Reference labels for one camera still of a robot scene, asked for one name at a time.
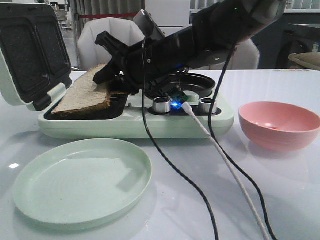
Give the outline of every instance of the white cable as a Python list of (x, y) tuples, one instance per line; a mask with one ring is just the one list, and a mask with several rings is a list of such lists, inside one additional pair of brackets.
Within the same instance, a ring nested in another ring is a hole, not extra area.
[(260, 228), (260, 231), (262, 233), (263, 239), (264, 240), (269, 240), (269, 235), (266, 231), (266, 227), (263, 223), (263, 221), (261, 220), (255, 205), (252, 201), (252, 199), (250, 198), (246, 187), (244, 186), (244, 184), (241, 182), (239, 176), (237, 175), (237, 173), (233, 170), (233, 167), (231, 165), (231, 163), (229, 162), (227, 156), (225, 155), (225, 153), (223, 152), (223, 150), (221, 149), (221, 147), (217, 144), (217, 142), (215, 141), (215, 139), (211, 136), (211, 134), (209, 133), (209, 131), (203, 126), (203, 124), (200, 122), (200, 120), (196, 117), (196, 115), (194, 114), (194, 111), (192, 109), (192, 107), (190, 106), (190, 104), (188, 102), (184, 102), (182, 104), (182, 109), (188, 114), (190, 115), (195, 122), (200, 126), (200, 128), (203, 130), (203, 132), (208, 136), (208, 139), (213, 143), (213, 145), (215, 146), (215, 148), (218, 150), (219, 154), (222, 156), (222, 159), (224, 160), (225, 164), (227, 165), (227, 167), (229, 168), (230, 172), (232, 173), (235, 181), (237, 182), (237, 184), (239, 185), (242, 193), (244, 194), (244, 197), (247, 201), (247, 203), (249, 204), (249, 207), (255, 217), (255, 220)]

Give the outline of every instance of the bread slice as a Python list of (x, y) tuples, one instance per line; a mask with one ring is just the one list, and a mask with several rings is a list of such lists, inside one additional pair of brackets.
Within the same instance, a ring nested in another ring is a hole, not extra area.
[(110, 106), (110, 91), (106, 82), (96, 84), (93, 82), (95, 74), (105, 67), (99, 64), (79, 77), (58, 106), (51, 112), (53, 115), (87, 115)]

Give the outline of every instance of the sandwich maker lid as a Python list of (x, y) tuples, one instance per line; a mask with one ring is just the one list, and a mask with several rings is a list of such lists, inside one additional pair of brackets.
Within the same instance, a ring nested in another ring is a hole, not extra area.
[(0, 3), (0, 90), (11, 105), (42, 111), (64, 84), (71, 62), (54, 9), (48, 4)]

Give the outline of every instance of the robotic arm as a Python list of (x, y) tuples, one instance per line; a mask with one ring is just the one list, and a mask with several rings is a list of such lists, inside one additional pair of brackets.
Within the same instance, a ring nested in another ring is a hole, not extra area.
[[(114, 82), (116, 88), (136, 94), (143, 88), (145, 75), (156, 80), (148, 83), (150, 90), (184, 68), (225, 62), (234, 44), (278, 20), (285, 8), (285, 0), (225, 0), (201, 10), (193, 17), (192, 26), (168, 37), (158, 31), (156, 24), (149, 24), (153, 26), (150, 28), (137, 23), (146, 39), (130, 47), (104, 31), (95, 43), (103, 46), (112, 60), (93, 80), (97, 84)], [(141, 14), (152, 23), (147, 12)]]

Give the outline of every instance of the floor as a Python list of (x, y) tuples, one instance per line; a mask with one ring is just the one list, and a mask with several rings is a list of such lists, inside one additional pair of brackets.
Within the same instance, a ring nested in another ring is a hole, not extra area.
[(64, 28), (61, 31), (62, 31), (64, 43), (66, 46), (66, 50), (68, 52), (68, 55), (71, 61), (71, 66), (74, 68), (78, 68), (79, 64), (77, 61), (77, 50), (76, 50), (74, 31), (72, 29), (64, 29)]

